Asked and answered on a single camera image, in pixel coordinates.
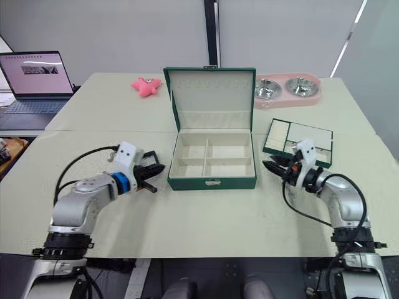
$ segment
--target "white box lining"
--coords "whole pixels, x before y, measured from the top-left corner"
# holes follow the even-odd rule
[[[254,177],[251,132],[180,133],[170,178]]]
[[[181,129],[250,129],[252,70],[169,70]]]

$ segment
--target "white wall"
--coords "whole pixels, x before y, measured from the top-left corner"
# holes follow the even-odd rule
[[[59,50],[76,84],[209,64],[203,0],[0,0],[0,34],[14,51]]]
[[[399,159],[398,16],[397,0],[369,1],[335,73],[343,78],[396,159]]]
[[[221,65],[329,77],[362,0],[219,0]]]

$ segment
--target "box latch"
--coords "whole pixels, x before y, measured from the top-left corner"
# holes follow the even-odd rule
[[[207,180],[205,181],[205,185],[207,186],[214,186],[214,185],[220,185],[222,182],[220,181],[220,179],[214,179],[212,181]]]

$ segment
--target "black cable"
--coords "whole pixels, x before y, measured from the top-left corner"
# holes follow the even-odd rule
[[[92,284],[90,283],[89,273],[87,272],[86,268],[83,269],[83,276],[85,277],[87,282],[87,299],[93,299]]]
[[[320,222],[320,223],[322,223],[322,224],[325,224],[325,225],[331,227],[331,224],[329,224],[328,222],[323,221],[323,220],[321,220],[321,219],[319,219],[319,218],[316,218],[316,217],[314,217],[314,216],[308,215],[308,214],[306,214],[306,213],[303,213],[303,212],[301,212],[300,210],[297,210],[295,207],[293,207],[293,206],[289,203],[289,201],[287,200],[287,197],[286,197],[286,183],[287,183],[287,181],[286,181],[286,180],[283,180],[283,182],[282,182],[282,198],[284,198],[284,201],[286,202],[287,206],[288,206],[290,209],[292,209],[292,210],[295,211],[296,213],[298,213],[298,214],[300,214],[300,215],[302,215],[302,216],[304,216],[304,217],[306,217],[306,218],[315,220],[315,221],[317,221],[317,222]]]
[[[104,269],[101,269],[101,270],[99,271],[99,274],[97,274],[97,276],[96,276],[95,279],[94,279],[95,282],[97,281],[97,279],[99,279],[99,277],[100,277],[100,275],[102,274],[103,270],[104,270]]]
[[[163,259],[160,259],[160,285],[161,285],[161,297],[164,293],[164,286],[163,286]]]
[[[325,288],[327,290],[328,296],[329,298],[332,298],[332,293],[331,293],[331,286],[330,286],[330,275],[331,275],[331,271],[332,271],[332,267],[334,266],[334,264],[336,263],[336,261],[338,261],[338,259],[343,256],[345,253],[348,252],[348,250],[351,248],[351,246],[353,245],[353,242],[356,241],[357,235],[360,231],[360,229],[362,228],[366,217],[367,217],[367,204],[366,204],[366,199],[363,195],[363,192],[360,190],[360,188],[355,184],[355,182],[353,182],[350,178],[348,178],[347,176],[344,176],[343,174],[339,174],[339,173],[334,173],[334,174],[330,174],[327,177],[325,177],[325,179],[322,181],[322,184],[320,185],[320,190],[323,189],[325,183],[327,182],[328,179],[333,178],[333,177],[339,177],[339,178],[343,178],[346,181],[348,181],[358,192],[360,199],[362,200],[362,204],[363,204],[363,214],[362,217],[360,218],[360,221],[358,223],[358,225],[356,226],[356,228],[352,231],[351,233],[351,238],[349,238],[350,242],[347,243],[347,245],[340,250],[340,252],[337,253],[337,255],[331,260],[331,262],[329,263],[328,267],[327,267],[327,271],[325,273]]]
[[[104,150],[114,150],[114,151],[117,151],[118,148],[119,148],[119,145],[117,145],[117,146],[103,146],[102,148],[92,149],[91,151],[88,151],[88,152],[86,152],[86,153],[80,155],[79,157],[77,157],[76,159],[74,159],[72,162],[70,162],[70,163],[67,165],[67,167],[65,167],[65,169],[62,171],[60,177],[58,178],[57,185],[55,186],[55,191],[54,191],[54,205],[57,203],[57,200],[58,200],[58,193],[59,193],[59,191],[60,191],[60,185],[61,185],[62,179],[64,178],[65,173],[68,171],[68,169],[69,169],[73,164],[75,164],[76,162],[78,162],[80,159],[82,159],[82,158],[84,158],[84,157],[86,157],[86,156],[88,156],[88,155],[90,155],[90,154],[96,153],[96,152],[98,152],[98,151],[104,151]]]
[[[322,272],[323,272],[323,270],[320,269],[319,278],[317,279],[317,286],[316,286],[316,288],[315,288],[315,291],[316,291],[316,292],[319,291],[320,281],[321,281],[321,279],[322,279]]]
[[[99,285],[97,285],[97,282],[95,282],[93,280],[93,278],[89,275],[89,273],[88,273],[86,268],[84,270],[84,275],[85,275],[86,281],[90,285],[90,287],[91,286],[94,287],[94,290],[96,291],[97,295],[99,296],[99,299],[104,299]]]
[[[75,184],[76,182],[78,182],[77,179],[76,179],[75,181],[69,181],[69,182],[63,184],[63,185],[60,187],[60,189],[58,189],[57,198],[58,198],[58,195],[60,194],[61,190],[63,190],[63,188],[65,188],[66,186],[69,186],[69,185],[71,185],[71,184]]]

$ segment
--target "green jewelry box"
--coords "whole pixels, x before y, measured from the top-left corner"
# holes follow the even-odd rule
[[[263,152],[290,158],[293,155],[292,147],[304,139],[313,140],[315,144],[316,165],[330,168],[333,140],[333,133],[330,130],[273,118],[263,146]]]
[[[252,113],[256,69],[163,69],[178,137],[173,190],[254,189]]]

